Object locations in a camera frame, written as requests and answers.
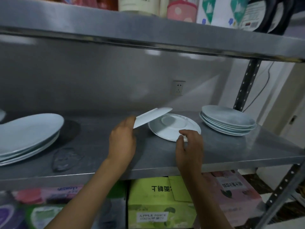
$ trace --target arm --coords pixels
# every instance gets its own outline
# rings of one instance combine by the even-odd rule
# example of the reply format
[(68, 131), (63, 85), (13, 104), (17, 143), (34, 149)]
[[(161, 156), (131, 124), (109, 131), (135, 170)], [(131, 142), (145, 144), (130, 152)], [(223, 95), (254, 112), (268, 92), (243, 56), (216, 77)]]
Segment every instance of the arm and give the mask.
[(109, 137), (109, 154), (90, 181), (45, 229), (90, 229), (112, 186), (131, 162), (136, 147), (133, 135), (135, 117), (116, 126)]
[(188, 146), (184, 148), (183, 136), (180, 136), (176, 142), (177, 167), (193, 200), (201, 229), (232, 229), (201, 174), (202, 136), (193, 130), (179, 132), (187, 137)]

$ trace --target hand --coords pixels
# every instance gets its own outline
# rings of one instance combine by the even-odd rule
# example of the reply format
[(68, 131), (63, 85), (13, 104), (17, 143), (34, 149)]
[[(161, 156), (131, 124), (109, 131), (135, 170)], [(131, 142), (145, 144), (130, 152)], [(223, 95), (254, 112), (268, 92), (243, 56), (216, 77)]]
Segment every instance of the hand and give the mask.
[(182, 177), (201, 175), (203, 158), (202, 136), (193, 130), (180, 130), (179, 133), (185, 135), (188, 139), (188, 146), (186, 148), (184, 148), (182, 135), (179, 136), (176, 142), (176, 163)]
[(131, 162), (136, 148), (136, 139), (133, 135), (135, 116), (129, 116), (119, 123), (110, 133), (109, 154), (107, 159), (117, 165), (124, 172)]

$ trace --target metal shelf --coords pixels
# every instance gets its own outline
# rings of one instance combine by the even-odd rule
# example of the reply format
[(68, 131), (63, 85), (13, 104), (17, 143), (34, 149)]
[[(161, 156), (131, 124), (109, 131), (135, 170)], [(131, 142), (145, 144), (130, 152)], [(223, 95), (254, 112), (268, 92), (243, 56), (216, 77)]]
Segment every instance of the metal shelf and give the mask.
[(36, 0), (0, 0), (0, 33), (304, 62), (305, 40)]
[[(203, 172), (293, 164), (305, 160), (304, 150), (260, 126), (246, 136), (228, 136), (207, 127), (200, 119), (199, 112), (177, 113), (193, 119), (201, 127), (205, 142)], [(112, 128), (128, 115), (65, 117), (61, 135), (49, 149), (23, 162), (0, 167), (1, 189), (85, 184), (107, 157), (108, 137)], [(175, 162), (174, 142), (154, 135), (147, 125), (137, 128), (136, 135), (136, 154), (122, 179), (180, 174)], [(54, 172), (54, 154), (66, 148), (76, 152), (82, 159), (67, 171)]]

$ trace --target left hand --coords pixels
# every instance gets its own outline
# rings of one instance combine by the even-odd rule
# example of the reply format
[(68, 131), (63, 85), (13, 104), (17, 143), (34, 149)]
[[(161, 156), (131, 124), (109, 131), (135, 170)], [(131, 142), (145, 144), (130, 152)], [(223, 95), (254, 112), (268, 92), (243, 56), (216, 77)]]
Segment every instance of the left hand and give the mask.
[(113, 165), (118, 165), (124, 172), (131, 162), (136, 148), (136, 138), (133, 134), (135, 116), (129, 116), (119, 123), (110, 133), (109, 154), (107, 159)]

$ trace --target cable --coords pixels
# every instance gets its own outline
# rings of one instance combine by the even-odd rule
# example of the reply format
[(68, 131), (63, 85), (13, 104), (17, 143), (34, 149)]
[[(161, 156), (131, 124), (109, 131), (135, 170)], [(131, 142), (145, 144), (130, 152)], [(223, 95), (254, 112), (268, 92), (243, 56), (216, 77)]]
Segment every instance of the cable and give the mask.
[(269, 80), (270, 80), (270, 69), (271, 69), (271, 67), (272, 67), (273, 64), (274, 64), (274, 62), (272, 62), (271, 66), (270, 66), (269, 69), (268, 69), (268, 79), (267, 79), (267, 82), (265, 83), (264, 87), (263, 87), (262, 90), (257, 94), (257, 96), (254, 98), (254, 100), (252, 100), (252, 102), (249, 104), (249, 106), (246, 107), (246, 109), (245, 109), (244, 111), (242, 111), (242, 112), (245, 112), (245, 111), (251, 106), (251, 104), (253, 104), (253, 102), (257, 99), (257, 97), (259, 97), (259, 95), (263, 92), (263, 90), (264, 90), (265, 87), (267, 86), (267, 84), (268, 84), (268, 82), (269, 82)]

